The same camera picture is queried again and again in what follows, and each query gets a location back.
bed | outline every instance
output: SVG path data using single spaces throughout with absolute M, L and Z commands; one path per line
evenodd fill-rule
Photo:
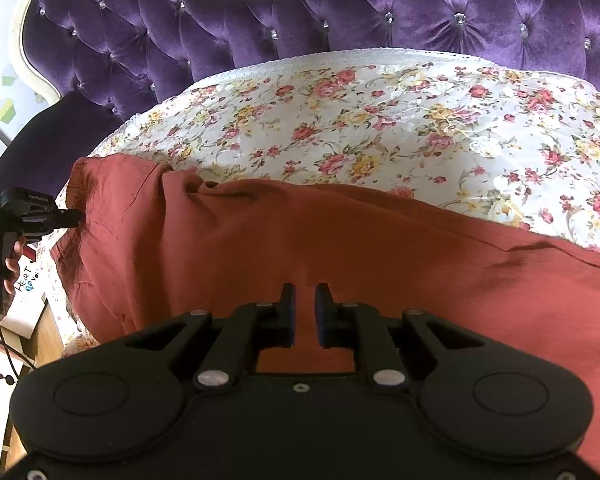
M 77 158 L 122 152 L 216 182 L 376 187 L 600 252 L 600 0 L 20 0 L 12 29 L 18 76 L 52 106 L 1 158 L 0 190 L 63 206 Z M 420 100 L 397 109 L 394 91 Z M 321 143 L 318 109 L 333 130 Z M 291 142 L 259 144 L 254 124 Z M 399 154 L 381 139 L 396 124 L 414 134 Z M 95 342 L 49 256 L 61 235 L 38 257 L 71 352 Z

red cloth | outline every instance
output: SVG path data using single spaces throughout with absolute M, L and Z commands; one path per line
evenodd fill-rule
M 167 317 L 275 301 L 298 288 L 293 349 L 262 370 L 346 371 L 321 349 L 314 286 L 398 317 L 421 308 L 578 374 L 595 415 L 580 448 L 600 471 L 600 255 L 557 238 L 351 186 L 243 180 L 211 186 L 126 155 L 83 158 L 67 206 L 86 212 L 52 254 L 101 342 Z

purple tufted headboard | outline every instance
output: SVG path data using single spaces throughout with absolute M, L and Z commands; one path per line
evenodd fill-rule
M 7 149 L 0 189 L 58 192 L 73 161 L 131 115 L 200 78 L 272 59 L 446 50 L 600 89 L 600 0 L 33 0 L 22 46 L 62 98 Z M 59 123 L 75 116 L 81 124 Z M 38 159 L 25 168 L 27 150 Z

floral bedsheet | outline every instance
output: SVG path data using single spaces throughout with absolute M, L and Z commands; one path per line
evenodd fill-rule
M 572 76 L 403 49 L 313 54 L 201 81 L 92 155 L 119 152 L 216 182 L 372 187 L 600 253 L 600 92 Z M 38 253 L 59 315 L 48 250 L 61 235 Z

hand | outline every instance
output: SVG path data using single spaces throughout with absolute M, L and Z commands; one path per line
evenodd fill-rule
M 11 304 L 11 301 L 13 300 L 13 297 L 16 293 L 14 283 L 17 282 L 18 278 L 20 277 L 19 262 L 26 242 L 27 239 L 24 237 L 16 241 L 16 243 L 13 245 L 13 251 L 11 251 L 11 256 L 4 261 L 4 264 L 12 272 L 11 277 L 8 280 L 4 280 L 4 288 L 10 296 L 8 304 Z

